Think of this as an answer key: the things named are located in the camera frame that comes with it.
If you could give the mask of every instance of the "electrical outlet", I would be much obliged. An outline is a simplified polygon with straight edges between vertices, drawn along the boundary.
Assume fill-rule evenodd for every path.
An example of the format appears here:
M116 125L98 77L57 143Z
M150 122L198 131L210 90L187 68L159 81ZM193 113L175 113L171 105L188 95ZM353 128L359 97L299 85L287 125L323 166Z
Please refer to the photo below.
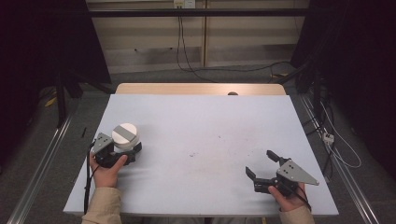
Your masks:
M195 8L195 0L185 0L184 8Z
M322 139L324 143L331 145L334 142L334 135L330 133L324 133Z
M174 0L174 8L184 8L184 0Z

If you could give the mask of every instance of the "black cable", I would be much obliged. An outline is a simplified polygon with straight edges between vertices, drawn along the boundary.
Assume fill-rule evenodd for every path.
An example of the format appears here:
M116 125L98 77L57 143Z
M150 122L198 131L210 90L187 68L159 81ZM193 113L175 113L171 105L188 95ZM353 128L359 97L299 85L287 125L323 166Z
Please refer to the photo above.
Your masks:
M308 197L306 196L305 191L302 188L300 188L300 186L298 188L303 192L305 198L303 198L300 194L296 193L294 190L290 189L288 186L284 185L282 182L279 181L278 183L282 185L282 187L285 188L288 192L294 194L298 199L300 199L303 203L305 203L309 211L312 211L311 204L309 204L308 202Z
M321 130L325 121L326 121L326 117L324 117L323 119L321 119L321 120L319 121L319 126L318 126L315 130L313 130L313 131L311 131L311 132L309 132L309 133L305 133L305 135L308 136L308 135L310 135L311 133L315 133L315 132L317 132L318 130Z
M333 126L333 125L334 125L334 113L332 112L332 107L331 107L330 105L327 105L327 107L328 107L328 108L330 109L330 111L331 111L331 117L330 117L331 120L329 120L329 122L332 124L331 126ZM326 159L325 165L323 166L322 174L324 175L324 173L326 172L326 169L327 169L327 165L330 164L331 170L330 170L330 176L329 176L329 178L332 178L332 173L333 173L333 168L332 168L332 152L334 151L334 147L335 147L335 135L334 135L334 128L333 128L333 127L331 127L331 131L330 131L329 133L332 134L332 136L334 136L334 141L332 142L332 145L331 145L332 150L329 152L329 151L327 150L327 148L326 148L326 144L325 144L325 143L323 142L323 140L322 140L323 146L324 146L324 148L325 148L325 150L326 150L326 152L327 152L327 159Z
M187 61L187 65L189 66L190 70L188 69L184 69L180 66L180 63L178 61L178 50L180 48L180 37L182 38L183 41L183 49L184 49L184 55L186 57L186 61ZM209 82L213 82L213 83L218 83L217 81L214 81L212 79L209 78L205 78L205 77L201 77L198 74L196 74L196 71L194 71L191 68L190 62L189 62L189 58L187 57L187 51L186 51L186 44L184 42L184 28L183 28L183 19L181 17L178 17L178 41L177 41L177 65L178 67L182 70L182 71L186 71L186 72L193 72L194 75L200 79L203 79L205 81L209 81Z
M307 120L307 121L305 121L305 122L303 122L303 123L301 123L301 126L305 126L305 125L307 125L308 123L310 123L310 122L312 122L314 119L316 119L317 117L316 116L314 116L312 119L310 119L310 120Z
M90 190L91 190L91 182L92 182L92 177L94 172L99 168L96 167L95 170L92 172L92 176L90 176L90 152L91 152L91 148L93 147L93 145L95 145L95 141L93 141L89 146L88 146L88 150L87 150L87 182L85 185L85 195L84 195L84 215L87 214L88 211L88 202L90 199Z
M340 36L342 29L344 28L343 26L344 26L345 18L346 18L346 15L347 15L347 9L349 7L349 2L350 2L350 0L348 0L346 2L346 7L345 7L345 10L344 10L344 13L343 13L343 17L341 18L340 24L338 25L337 35L335 36L335 39L333 40L333 44L335 44L337 42L338 37Z
M296 8L296 0L293 0L293 8ZM296 32L297 32L297 35L300 37L300 31L298 30L298 25L297 25L296 17L294 17L294 24L296 25Z
M184 49L184 55L187 61L187 65L189 66L190 69L186 69L181 67L180 65L180 61L178 59L178 52L179 52L179 48L180 48L180 38L182 39L183 42L183 49ZM254 71L260 71L266 68L270 68L271 69L271 79L268 81L268 83L270 83L270 81L272 80L274 74L272 71L272 67L274 65L277 64L281 64L281 63L288 63L290 64L290 62L278 62L278 63L272 63L270 65L266 65L264 67L260 67L260 68L252 68L252 69L246 69L246 70L240 70L240 69L228 69L228 68L198 68L198 69L192 69L190 62L189 62L189 58L187 56L187 51L186 51L186 44L184 41L184 26L183 26L183 19L181 17L178 17L178 41L177 41L177 66L180 68L180 70L185 71L185 72L193 72L194 75L200 79L206 80L206 81L210 81L210 82L215 82L218 83L217 81L211 80L209 78L205 78L205 77L201 77L198 74L196 74L196 72L198 71L228 71L228 72L254 72Z

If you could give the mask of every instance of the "metal rail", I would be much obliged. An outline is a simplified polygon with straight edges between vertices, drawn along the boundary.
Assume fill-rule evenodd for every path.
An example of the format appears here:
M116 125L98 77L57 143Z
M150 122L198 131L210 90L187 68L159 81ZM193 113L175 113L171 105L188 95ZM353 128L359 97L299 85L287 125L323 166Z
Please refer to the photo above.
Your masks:
M319 127L317 119L315 119L315 115L312 111L311 108L313 108L313 105L309 98L307 96L302 96L301 101L305 107L305 110L309 117L313 120L313 124L316 128ZM326 145L326 150L330 153L330 147ZM340 153L338 152L337 148L334 148L334 153L337 153L338 156L341 158ZM356 207L358 208L359 212L361 213L361 217L364 220L364 223L367 224L379 224L379 219L375 215L375 211L373 207L370 205L370 202L367 200L366 196L364 193L361 191L361 187L359 186L358 182L355 180L353 177L352 173L350 173L349 169L345 164L340 162L337 158L334 157L332 154L333 161L334 161L334 166L337 169L339 175L341 176L341 179L343 180L344 184L346 185L346 189L349 192L352 201L355 203Z
M52 140L43 156L43 159L35 170L35 174L30 179L28 186L14 208L14 211L12 212L7 224L22 224L26 219L33 202L35 201L35 197L43 184L50 165L52 164L56 152L58 151L62 140L64 139L64 135L66 134L70 121L73 118L77 107L78 101L73 101L69 115L67 116L64 124L60 128L56 129L55 134L53 135Z
M41 14L55 17L304 17L330 13L330 8L159 8L159 9L45 9Z

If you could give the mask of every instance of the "black curtain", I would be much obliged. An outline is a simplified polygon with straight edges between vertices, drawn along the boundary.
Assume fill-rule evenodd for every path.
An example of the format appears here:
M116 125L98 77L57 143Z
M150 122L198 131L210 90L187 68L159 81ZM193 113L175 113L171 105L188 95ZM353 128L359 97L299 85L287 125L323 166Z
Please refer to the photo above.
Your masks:
M374 158L396 178L392 141L396 133L396 17L391 6L387 0L351 0L336 6L341 20L318 70ZM296 66L304 62L316 43L312 40L321 34L313 31L320 31L327 22L307 18L293 55Z
M58 73L75 70L110 82L92 19L74 11L88 12L85 1L6 1L0 7L1 135L10 143L0 150L1 161L21 140L39 91L55 85Z

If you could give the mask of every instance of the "mounting plate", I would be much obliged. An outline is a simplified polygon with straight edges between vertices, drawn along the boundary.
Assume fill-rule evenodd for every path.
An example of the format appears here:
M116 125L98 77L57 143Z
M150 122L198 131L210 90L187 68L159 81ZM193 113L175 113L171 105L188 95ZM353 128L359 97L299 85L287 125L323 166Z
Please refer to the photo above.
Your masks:
M277 174L284 176L290 181L302 182L310 185L319 185L319 182L307 173L303 168L297 165L294 161L286 161L277 171Z
M113 139L111 137L105 135L104 133L99 133L91 152L93 153L93 155L95 155L112 143Z

